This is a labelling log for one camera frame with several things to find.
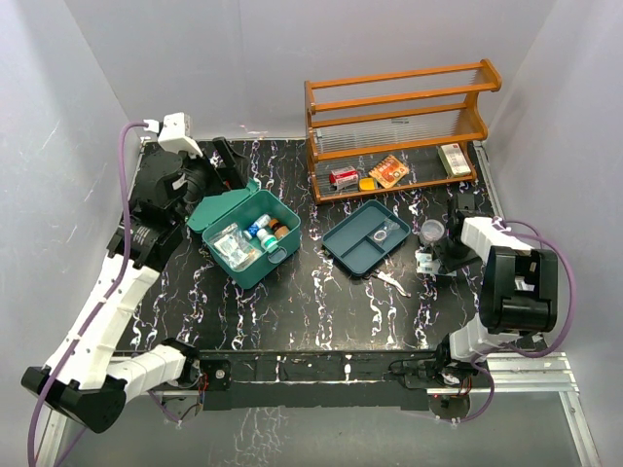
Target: robotic arm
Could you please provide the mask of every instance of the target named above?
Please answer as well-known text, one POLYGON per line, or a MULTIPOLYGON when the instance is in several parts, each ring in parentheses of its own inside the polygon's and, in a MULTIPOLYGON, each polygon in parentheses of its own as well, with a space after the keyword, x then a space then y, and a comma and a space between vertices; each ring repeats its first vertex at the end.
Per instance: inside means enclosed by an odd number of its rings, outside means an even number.
POLYGON ((131 246, 127 272, 108 300, 105 291, 120 270, 124 251, 123 221, 110 243, 101 273, 75 324, 43 368, 29 367, 21 384, 39 395, 51 371, 95 305, 104 305, 79 338, 49 392, 46 402, 95 433, 108 429, 134 397, 167 381, 193 382, 199 375, 199 354, 190 345, 167 339, 151 351, 110 365, 113 352, 134 310, 158 280, 173 251, 182 242, 186 217, 205 196, 243 188, 245 158, 224 138, 214 146, 223 164, 214 167, 190 137, 190 118, 165 117, 162 123, 145 121, 158 134, 166 152, 150 155, 141 165, 129 201, 131 246))
POLYGON ((440 272, 482 260, 486 265, 480 311, 466 326, 442 340, 429 373, 473 374, 470 362, 483 362, 507 342, 554 329, 557 318, 558 258, 507 234, 498 221, 483 217, 472 195, 448 204, 448 235, 433 247, 440 272))

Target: white wall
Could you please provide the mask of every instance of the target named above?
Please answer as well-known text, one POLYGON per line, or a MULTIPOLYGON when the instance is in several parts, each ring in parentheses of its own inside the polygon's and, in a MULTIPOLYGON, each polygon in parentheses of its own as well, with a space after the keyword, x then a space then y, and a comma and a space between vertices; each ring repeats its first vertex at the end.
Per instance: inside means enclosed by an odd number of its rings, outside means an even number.
POLYGON ((623 5, 561 0, 502 104, 487 152, 507 217, 568 253, 578 314, 564 345, 604 466, 621 465, 623 5))
POLYGON ((66 3, 130 118, 184 110, 195 136, 232 138, 303 136, 305 80, 484 57, 505 80, 490 122, 554 1, 66 3))
POLYGON ((127 119, 60 0, 0 0, 0 102, 0 463, 21 466, 35 399, 19 381, 55 350, 97 277, 121 213, 127 119))

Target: marble tabletop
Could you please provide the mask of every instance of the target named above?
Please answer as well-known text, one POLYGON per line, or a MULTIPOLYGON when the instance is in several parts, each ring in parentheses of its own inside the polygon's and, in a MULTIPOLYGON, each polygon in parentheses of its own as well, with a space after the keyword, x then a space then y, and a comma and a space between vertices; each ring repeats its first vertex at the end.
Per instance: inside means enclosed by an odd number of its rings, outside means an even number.
MULTIPOLYGON (((201 144, 205 153, 213 154, 211 143, 201 144)), ((493 213, 471 145, 479 173, 475 183, 376 197, 411 226, 412 234, 380 265, 411 298, 377 278, 351 277, 324 252, 322 235, 366 199, 315 205, 305 141, 238 141, 233 146, 250 157, 251 176, 262 189, 270 190, 301 218, 301 248, 245 291, 212 261, 201 238, 187 230, 118 349, 148 350, 167 337, 200 350, 430 349, 474 315, 480 263, 461 269, 456 277, 435 277, 416 273, 415 257, 421 224, 426 219, 443 222, 452 194, 473 193, 478 208, 493 213)), ((146 149, 144 160, 151 150, 146 149)), ((417 173, 416 166, 410 168, 417 173)))

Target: wooden rack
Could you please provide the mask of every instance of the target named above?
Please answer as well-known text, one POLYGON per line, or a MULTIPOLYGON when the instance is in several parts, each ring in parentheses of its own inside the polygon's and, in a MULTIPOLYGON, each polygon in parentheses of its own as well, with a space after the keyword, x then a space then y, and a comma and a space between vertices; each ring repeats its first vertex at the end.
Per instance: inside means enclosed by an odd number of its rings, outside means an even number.
POLYGON ((478 94, 500 87, 501 78, 487 59, 343 80, 306 81, 307 156, 316 202, 474 181, 476 170, 466 145, 486 139, 488 134, 478 113, 478 94), (434 167, 420 177, 418 157, 427 154, 431 164, 430 152, 436 154, 436 146, 451 143, 460 145, 471 174, 448 178, 445 170, 434 167), (427 152, 411 151, 421 149, 427 152), (408 162, 415 172, 392 188, 331 192, 324 180, 331 167, 355 165, 368 170, 389 154, 408 162))

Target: teal box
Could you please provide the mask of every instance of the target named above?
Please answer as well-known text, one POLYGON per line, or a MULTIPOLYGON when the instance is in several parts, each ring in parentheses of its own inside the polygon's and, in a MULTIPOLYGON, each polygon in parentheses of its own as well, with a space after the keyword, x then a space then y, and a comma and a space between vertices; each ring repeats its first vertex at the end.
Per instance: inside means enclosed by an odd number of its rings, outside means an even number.
POLYGON ((243 289, 250 289, 269 272, 294 254, 301 246, 301 219, 288 206, 267 190, 260 190, 257 183, 249 180, 246 188, 231 190, 223 195, 204 198, 186 223, 188 227, 202 234, 214 261, 243 289), (251 244, 259 249, 261 256, 246 269, 232 270, 219 253, 207 241, 233 223, 241 229, 253 224, 262 214, 275 217, 287 226, 290 232, 279 240, 279 248, 269 254, 260 246, 260 240, 253 238, 251 244))

